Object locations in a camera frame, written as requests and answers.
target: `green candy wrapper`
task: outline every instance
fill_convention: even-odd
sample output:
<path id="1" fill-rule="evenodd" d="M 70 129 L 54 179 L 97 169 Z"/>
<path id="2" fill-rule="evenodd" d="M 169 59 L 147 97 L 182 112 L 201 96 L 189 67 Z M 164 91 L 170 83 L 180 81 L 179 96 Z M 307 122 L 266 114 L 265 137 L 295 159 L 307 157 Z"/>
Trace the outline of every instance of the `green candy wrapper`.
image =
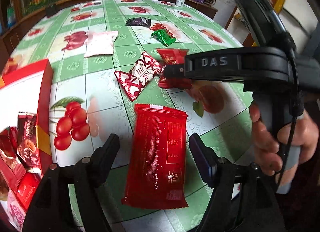
<path id="1" fill-rule="evenodd" d="M 158 29 L 151 34 L 151 37 L 156 36 L 156 38 L 163 43 L 165 46 L 169 46 L 175 42 L 176 38 L 171 38 L 169 34 L 164 29 Z"/>

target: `dark purple packet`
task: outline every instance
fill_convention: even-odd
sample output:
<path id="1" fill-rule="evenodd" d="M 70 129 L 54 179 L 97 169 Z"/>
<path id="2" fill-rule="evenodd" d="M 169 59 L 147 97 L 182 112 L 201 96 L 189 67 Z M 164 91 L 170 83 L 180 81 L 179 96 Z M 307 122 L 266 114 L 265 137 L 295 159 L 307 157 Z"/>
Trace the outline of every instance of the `dark purple packet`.
<path id="1" fill-rule="evenodd" d="M 126 21 L 126 26 L 144 26 L 144 27 L 151 27 L 151 20 L 147 19 L 147 18 L 132 18 L 132 19 L 128 19 Z"/>

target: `red candy package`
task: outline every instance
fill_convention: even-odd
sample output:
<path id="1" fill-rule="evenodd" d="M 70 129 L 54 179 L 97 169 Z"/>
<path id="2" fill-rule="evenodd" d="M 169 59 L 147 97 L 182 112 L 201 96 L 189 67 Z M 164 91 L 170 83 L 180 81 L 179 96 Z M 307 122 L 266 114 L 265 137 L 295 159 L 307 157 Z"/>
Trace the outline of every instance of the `red candy package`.
<path id="1" fill-rule="evenodd" d="M 19 231 L 22 231 L 23 222 L 26 216 L 26 211 L 21 207 L 17 201 L 14 193 L 9 190 L 8 193 L 8 208 L 7 213 L 10 220 L 17 226 Z"/>
<path id="2" fill-rule="evenodd" d="M 40 179 L 37 174 L 27 172 L 19 183 L 15 195 L 25 211 L 31 203 L 33 194 L 36 192 L 39 182 Z"/>
<path id="3" fill-rule="evenodd" d="M 18 185 L 26 173 L 7 135 L 0 135 L 0 172 L 13 191 L 18 189 Z"/>
<path id="4" fill-rule="evenodd" d="M 40 167 L 36 139 L 36 114 L 19 112 L 17 152 L 27 168 Z"/>
<path id="5" fill-rule="evenodd" d="M 18 128 L 17 127 L 7 127 L 6 129 L 4 129 L 0 133 L 0 136 L 9 137 L 11 145 L 16 153 L 17 147 L 18 147 Z"/>
<path id="6" fill-rule="evenodd" d="M 188 207 L 183 193 L 187 114 L 135 104 L 133 147 L 122 204 L 142 209 Z"/>
<path id="7" fill-rule="evenodd" d="M 188 49 L 157 49 L 162 60 L 168 65 L 183 64 L 184 57 L 188 51 Z M 191 89 L 191 80 L 187 78 L 161 77 L 158 86 L 161 88 Z"/>
<path id="8" fill-rule="evenodd" d="M 116 71 L 119 84 L 131 101 L 137 99 L 144 87 L 153 79 L 154 74 L 163 72 L 163 67 L 147 52 L 135 62 L 129 73 Z"/>

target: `red candy wrapper with hearts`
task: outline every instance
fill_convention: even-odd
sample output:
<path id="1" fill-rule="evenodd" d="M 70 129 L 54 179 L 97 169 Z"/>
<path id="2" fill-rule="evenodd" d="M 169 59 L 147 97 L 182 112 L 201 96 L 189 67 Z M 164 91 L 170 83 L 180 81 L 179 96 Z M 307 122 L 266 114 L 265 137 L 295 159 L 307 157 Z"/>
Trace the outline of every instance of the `red candy wrapper with hearts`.
<path id="1" fill-rule="evenodd" d="M 135 104 L 133 147 L 122 204 L 142 209 L 188 207 L 183 193 L 187 114 Z"/>
<path id="2" fill-rule="evenodd" d="M 157 49 L 162 60 L 168 64 L 183 64 L 188 49 Z M 191 80 L 187 78 L 160 77 L 158 86 L 161 88 L 191 89 Z"/>
<path id="3" fill-rule="evenodd" d="M 163 67 L 147 52 L 135 62 L 129 73 L 116 71 L 119 84 L 131 101 L 137 99 L 144 87 L 153 79 L 154 74 L 163 72 Z"/>

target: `white label on candy wrapper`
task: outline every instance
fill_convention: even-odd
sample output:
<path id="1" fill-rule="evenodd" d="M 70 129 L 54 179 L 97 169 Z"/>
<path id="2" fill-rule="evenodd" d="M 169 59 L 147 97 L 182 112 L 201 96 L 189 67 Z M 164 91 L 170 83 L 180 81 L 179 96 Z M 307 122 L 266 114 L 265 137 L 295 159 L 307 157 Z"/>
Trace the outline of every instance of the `white label on candy wrapper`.
<path id="1" fill-rule="evenodd" d="M 161 109 L 161 110 L 162 110 L 162 109 L 163 109 L 163 106 L 162 106 L 162 105 L 151 104 L 151 105 L 150 105 L 150 108 L 151 108 L 151 109 Z"/>
<path id="2" fill-rule="evenodd" d="M 132 75 L 137 77 L 142 83 L 149 82 L 153 78 L 154 71 L 147 69 L 144 65 L 137 64 L 132 69 Z"/>

